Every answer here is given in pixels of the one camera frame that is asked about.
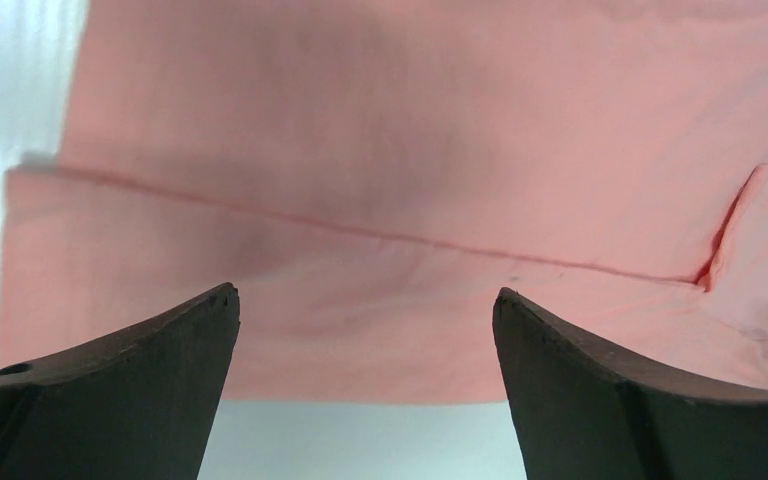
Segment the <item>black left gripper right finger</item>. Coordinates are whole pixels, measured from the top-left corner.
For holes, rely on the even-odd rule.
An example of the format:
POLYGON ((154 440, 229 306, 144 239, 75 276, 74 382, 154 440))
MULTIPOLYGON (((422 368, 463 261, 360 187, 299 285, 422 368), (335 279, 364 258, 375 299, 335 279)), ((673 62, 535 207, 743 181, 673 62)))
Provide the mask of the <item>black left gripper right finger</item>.
POLYGON ((652 360, 508 288, 492 327, 528 478, 768 479, 768 390, 652 360))

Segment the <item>pink t shirt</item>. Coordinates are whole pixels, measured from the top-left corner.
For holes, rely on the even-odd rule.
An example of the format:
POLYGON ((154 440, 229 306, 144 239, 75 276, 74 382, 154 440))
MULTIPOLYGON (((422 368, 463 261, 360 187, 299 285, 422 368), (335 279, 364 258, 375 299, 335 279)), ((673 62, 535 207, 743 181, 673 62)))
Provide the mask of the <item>pink t shirt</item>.
POLYGON ((0 365, 231 282, 233 399, 504 396, 503 287, 768 389, 768 1, 94 1, 0 365))

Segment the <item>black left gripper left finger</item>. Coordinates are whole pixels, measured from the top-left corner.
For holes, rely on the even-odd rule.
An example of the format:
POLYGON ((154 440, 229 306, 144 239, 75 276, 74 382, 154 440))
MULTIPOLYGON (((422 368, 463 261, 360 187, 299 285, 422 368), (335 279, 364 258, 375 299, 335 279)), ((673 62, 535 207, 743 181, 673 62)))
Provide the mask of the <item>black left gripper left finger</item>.
POLYGON ((194 479, 240 322, 225 283, 0 369, 0 479, 194 479))

